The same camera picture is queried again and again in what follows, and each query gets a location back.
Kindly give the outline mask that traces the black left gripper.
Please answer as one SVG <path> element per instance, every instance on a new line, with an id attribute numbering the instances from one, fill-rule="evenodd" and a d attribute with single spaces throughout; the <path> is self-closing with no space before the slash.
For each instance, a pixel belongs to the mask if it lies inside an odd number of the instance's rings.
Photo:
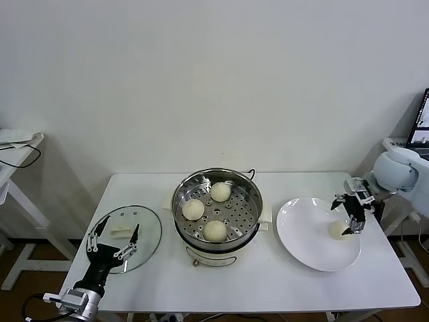
<path id="1" fill-rule="evenodd" d="M 90 261 L 90 265 L 83 279 L 76 282 L 73 288 L 83 288 L 97 294 L 104 294 L 107 277 L 110 271 L 113 268 L 120 267 L 121 260 L 128 260 L 136 253 L 139 239 L 139 224 L 137 224 L 129 243 L 124 248 L 119 249 L 114 246 L 98 244 L 98 239 L 101 237 L 110 217 L 110 215 L 106 215 L 88 234 L 86 240 L 86 254 Z"/>

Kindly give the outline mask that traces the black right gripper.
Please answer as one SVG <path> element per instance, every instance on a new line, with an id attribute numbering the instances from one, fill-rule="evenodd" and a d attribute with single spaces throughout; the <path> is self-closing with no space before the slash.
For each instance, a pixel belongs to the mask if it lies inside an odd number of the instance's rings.
<path id="1" fill-rule="evenodd" d="M 360 234 L 366 224 L 365 209 L 360 204 L 356 196 L 348 194 L 335 195 L 335 199 L 331 204 L 330 209 L 334 210 L 340 205 L 344 205 L 346 212 L 349 215 L 349 220 L 346 222 L 346 227 L 341 233 L 342 235 Z"/>

